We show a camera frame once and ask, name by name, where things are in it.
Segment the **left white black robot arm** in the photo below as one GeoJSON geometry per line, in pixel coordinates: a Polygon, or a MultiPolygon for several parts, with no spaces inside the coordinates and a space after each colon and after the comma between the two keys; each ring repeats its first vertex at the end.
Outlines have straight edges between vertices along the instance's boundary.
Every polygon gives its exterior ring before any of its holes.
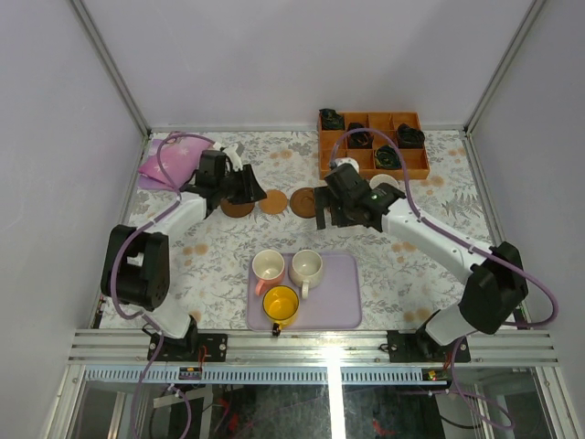
{"type": "Polygon", "coordinates": [[[193,317],[170,294],[171,240],[206,220],[223,201],[244,205],[267,197],[252,165],[228,150],[205,151],[194,177],[193,185],[179,188],[173,203],[143,226],[111,230],[101,276],[101,292],[119,316],[143,318],[169,338],[168,349],[183,361],[198,354],[200,339],[193,317]]]}

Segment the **dark wooden coaster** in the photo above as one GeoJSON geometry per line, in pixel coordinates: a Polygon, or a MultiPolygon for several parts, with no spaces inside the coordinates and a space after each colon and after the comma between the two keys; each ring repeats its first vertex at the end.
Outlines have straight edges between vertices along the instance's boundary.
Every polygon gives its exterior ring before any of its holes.
{"type": "Polygon", "coordinates": [[[312,187],[302,187],[294,191],[290,198],[290,207],[292,212],[300,218],[314,218],[314,189],[312,187]]]}
{"type": "Polygon", "coordinates": [[[228,200],[220,203],[221,210],[230,218],[243,218],[251,214],[255,208],[255,203],[233,204],[228,200]]]}

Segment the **orange wooden compartment box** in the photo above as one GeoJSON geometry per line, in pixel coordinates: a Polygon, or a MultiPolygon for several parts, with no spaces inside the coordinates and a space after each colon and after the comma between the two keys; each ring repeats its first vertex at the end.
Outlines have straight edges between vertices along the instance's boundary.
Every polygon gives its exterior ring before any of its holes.
{"type": "Polygon", "coordinates": [[[345,116],[344,131],[323,131],[320,116],[318,117],[319,170],[325,176],[330,171],[333,158],[352,158],[357,161],[360,175],[371,178],[377,174],[387,174],[398,180],[403,178],[402,169],[387,170],[376,168],[374,151],[382,145],[391,145],[399,154],[401,162],[406,164],[411,179],[425,179],[430,173],[430,164],[425,142],[420,149],[401,149],[397,139],[397,128],[406,123],[410,127],[421,130],[419,116],[414,112],[340,112],[345,116]],[[347,131],[350,123],[362,123],[365,132],[373,138],[370,149],[348,149],[347,131]]]}

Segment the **pink folded cloth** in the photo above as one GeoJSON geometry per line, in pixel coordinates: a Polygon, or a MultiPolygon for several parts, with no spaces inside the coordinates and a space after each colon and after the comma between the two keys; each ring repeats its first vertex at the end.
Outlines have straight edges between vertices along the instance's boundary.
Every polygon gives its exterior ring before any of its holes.
{"type": "Polygon", "coordinates": [[[202,153],[213,147],[208,138],[191,134],[171,133],[171,139],[158,151],[162,139],[154,139],[146,161],[138,169],[138,188],[174,191],[181,188],[198,169],[202,153]]]}

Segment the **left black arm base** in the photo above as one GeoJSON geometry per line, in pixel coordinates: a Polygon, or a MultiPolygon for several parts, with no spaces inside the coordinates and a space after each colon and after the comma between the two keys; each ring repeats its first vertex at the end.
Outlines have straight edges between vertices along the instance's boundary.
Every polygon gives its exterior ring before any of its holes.
{"type": "Polygon", "coordinates": [[[197,323],[192,320],[183,338],[164,337],[163,345],[158,354],[155,354],[159,342],[159,335],[147,324],[142,332],[150,338],[147,358],[165,362],[225,362],[229,336],[222,333],[200,332],[197,323]]]}

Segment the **light wooden coaster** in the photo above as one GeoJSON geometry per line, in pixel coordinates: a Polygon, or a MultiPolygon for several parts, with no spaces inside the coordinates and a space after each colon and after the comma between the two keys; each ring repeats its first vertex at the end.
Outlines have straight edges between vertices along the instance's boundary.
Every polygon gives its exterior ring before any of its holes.
{"type": "Polygon", "coordinates": [[[277,189],[269,189],[267,197],[259,202],[261,211],[268,215],[278,215],[283,213],[288,206],[288,198],[277,189]]]}

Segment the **light blue cup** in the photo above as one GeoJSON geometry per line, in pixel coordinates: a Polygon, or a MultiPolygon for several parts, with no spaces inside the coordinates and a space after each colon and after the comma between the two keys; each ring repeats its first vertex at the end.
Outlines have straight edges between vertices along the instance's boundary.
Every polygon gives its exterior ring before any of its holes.
{"type": "Polygon", "coordinates": [[[399,188],[399,182],[394,177],[387,175],[387,174],[377,174],[377,175],[374,175],[369,180],[369,185],[372,188],[375,188],[381,184],[388,184],[388,185],[391,185],[393,187],[399,188]]]}

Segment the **beige speckled cup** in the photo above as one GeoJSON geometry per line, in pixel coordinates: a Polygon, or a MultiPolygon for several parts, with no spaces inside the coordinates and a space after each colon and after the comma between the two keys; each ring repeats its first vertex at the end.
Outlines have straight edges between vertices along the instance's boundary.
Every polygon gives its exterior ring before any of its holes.
{"type": "Polygon", "coordinates": [[[312,250],[301,250],[294,254],[289,267],[292,283],[300,289],[301,298],[307,299],[311,289],[319,286],[324,278],[324,260],[312,250]]]}

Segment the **lilac plastic tray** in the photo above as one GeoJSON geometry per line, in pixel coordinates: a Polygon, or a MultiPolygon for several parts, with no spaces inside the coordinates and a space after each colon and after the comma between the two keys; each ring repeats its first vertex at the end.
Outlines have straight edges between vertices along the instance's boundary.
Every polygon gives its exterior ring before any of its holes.
{"type": "MultiPolygon", "coordinates": [[[[290,286],[300,297],[300,311],[292,331],[329,331],[357,328],[362,321],[361,293],[356,259],[347,252],[321,252],[324,261],[323,281],[309,290],[307,299],[285,271],[282,284],[290,286]]],[[[255,294],[258,280],[249,265],[246,320],[248,329],[271,330],[271,322],[262,309],[262,298],[255,294]]]]}

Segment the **aluminium front rail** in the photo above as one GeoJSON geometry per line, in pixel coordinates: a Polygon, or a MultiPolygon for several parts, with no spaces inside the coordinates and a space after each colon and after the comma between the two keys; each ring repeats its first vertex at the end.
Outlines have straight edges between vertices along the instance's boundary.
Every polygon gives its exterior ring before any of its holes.
{"type": "MultiPolygon", "coordinates": [[[[347,366],[374,366],[389,360],[380,349],[384,331],[294,332],[279,337],[268,332],[227,330],[225,363],[233,366],[317,366],[328,359],[347,366]]],[[[143,365],[149,337],[139,329],[79,329],[69,364],[143,365]]],[[[469,367],[557,367],[558,354],[546,330],[504,329],[492,336],[474,334],[460,346],[470,355],[469,367]]]]}

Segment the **yellow cup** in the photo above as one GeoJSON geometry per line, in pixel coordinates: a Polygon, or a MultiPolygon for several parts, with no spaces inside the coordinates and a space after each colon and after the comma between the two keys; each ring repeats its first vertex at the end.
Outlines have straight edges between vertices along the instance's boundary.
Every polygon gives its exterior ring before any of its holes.
{"type": "Polygon", "coordinates": [[[296,321],[299,308],[298,294],[287,285],[274,286],[263,296],[262,310],[271,321],[273,337],[278,337],[286,327],[296,321]]]}

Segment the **black rolled item orange trim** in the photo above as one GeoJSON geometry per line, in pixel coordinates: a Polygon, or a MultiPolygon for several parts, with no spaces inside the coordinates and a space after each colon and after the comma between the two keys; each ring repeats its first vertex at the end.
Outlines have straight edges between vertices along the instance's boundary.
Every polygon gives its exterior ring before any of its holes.
{"type": "Polygon", "coordinates": [[[370,149],[373,138],[369,132],[364,131],[365,126],[362,123],[350,123],[347,131],[351,134],[347,137],[348,149],[370,149]]]}

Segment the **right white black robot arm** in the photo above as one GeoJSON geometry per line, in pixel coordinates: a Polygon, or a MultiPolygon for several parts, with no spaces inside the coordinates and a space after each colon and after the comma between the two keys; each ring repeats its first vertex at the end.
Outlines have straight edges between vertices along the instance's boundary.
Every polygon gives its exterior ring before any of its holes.
{"type": "Polygon", "coordinates": [[[399,188],[388,183],[371,187],[349,164],[334,168],[324,181],[314,189],[318,229],[324,229],[324,214],[329,212],[336,227],[361,225],[393,235],[463,284],[460,301],[434,313],[419,328],[416,346],[424,359],[440,359],[454,340],[474,331],[493,335],[526,298],[527,281],[514,245],[474,241],[432,219],[399,188]]]}

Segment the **black rolled item green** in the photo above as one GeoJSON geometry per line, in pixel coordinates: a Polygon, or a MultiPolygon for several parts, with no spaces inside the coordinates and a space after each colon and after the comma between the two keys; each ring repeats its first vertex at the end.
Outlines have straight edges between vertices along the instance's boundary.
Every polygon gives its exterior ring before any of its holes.
{"type": "Polygon", "coordinates": [[[379,169],[396,170],[402,168],[399,154],[391,145],[382,145],[374,151],[374,163],[379,169]]]}

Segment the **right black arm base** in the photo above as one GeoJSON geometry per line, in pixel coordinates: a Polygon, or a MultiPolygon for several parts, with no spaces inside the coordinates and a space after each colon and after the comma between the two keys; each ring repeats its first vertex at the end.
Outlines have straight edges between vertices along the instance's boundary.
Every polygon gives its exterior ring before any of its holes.
{"type": "Polygon", "coordinates": [[[470,351],[463,349],[463,345],[467,342],[466,338],[457,350],[454,350],[454,341],[442,346],[432,340],[425,329],[426,325],[417,330],[388,330],[386,341],[380,344],[378,349],[388,355],[391,363],[446,363],[451,359],[454,359],[456,363],[471,362],[470,351]]]}

